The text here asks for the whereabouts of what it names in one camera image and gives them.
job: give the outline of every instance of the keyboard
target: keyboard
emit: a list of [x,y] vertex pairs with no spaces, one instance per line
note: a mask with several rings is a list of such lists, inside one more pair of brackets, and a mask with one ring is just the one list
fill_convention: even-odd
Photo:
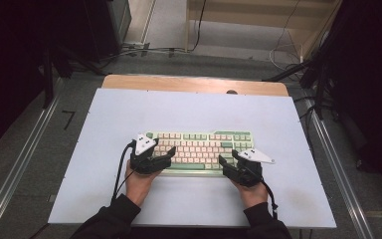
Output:
[[222,176],[221,154],[229,164],[236,166],[232,149],[240,152],[254,147],[249,131],[174,132],[148,131],[146,136],[159,138],[153,156],[160,156],[176,146],[171,166],[161,175]]

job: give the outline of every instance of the black sweatshirt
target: black sweatshirt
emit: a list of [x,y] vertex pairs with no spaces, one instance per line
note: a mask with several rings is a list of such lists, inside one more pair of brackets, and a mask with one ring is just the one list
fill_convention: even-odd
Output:
[[[285,225],[269,213],[268,205],[264,202],[244,210],[251,225],[248,238],[291,238]],[[102,207],[95,216],[80,226],[71,238],[122,238],[129,233],[131,222],[140,211],[137,205],[121,194],[110,207]]]

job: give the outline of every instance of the sleeve cuff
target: sleeve cuff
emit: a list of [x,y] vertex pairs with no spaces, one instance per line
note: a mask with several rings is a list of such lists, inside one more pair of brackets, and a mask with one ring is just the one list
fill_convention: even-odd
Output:
[[109,211],[119,220],[131,224],[132,220],[134,220],[141,211],[141,208],[135,205],[125,195],[120,194],[120,196],[110,205]]
[[267,224],[273,220],[268,210],[269,203],[263,202],[244,210],[251,227]]

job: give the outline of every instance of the person's left hand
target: person's left hand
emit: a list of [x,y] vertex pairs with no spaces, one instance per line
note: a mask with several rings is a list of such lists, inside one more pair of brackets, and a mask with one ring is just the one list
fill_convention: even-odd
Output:
[[131,173],[132,174],[125,182],[126,197],[135,203],[135,205],[141,207],[141,204],[144,202],[145,197],[150,191],[153,179],[160,174],[161,170],[151,174],[139,174],[138,172],[132,172],[129,164],[130,162],[128,160],[126,163],[125,177],[128,177]]

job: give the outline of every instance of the white tabletop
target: white tabletop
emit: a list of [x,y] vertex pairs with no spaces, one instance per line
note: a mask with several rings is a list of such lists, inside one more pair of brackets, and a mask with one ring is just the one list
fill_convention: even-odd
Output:
[[[255,147],[276,161],[263,164],[263,175],[279,220],[336,227],[291,98],[113,89],[96,91],[49,223],[83,223],[108,206],[123,149],[148,130],[251,131]],[[226,177],[158,176],[133,224],[248,226],[243,209]]]

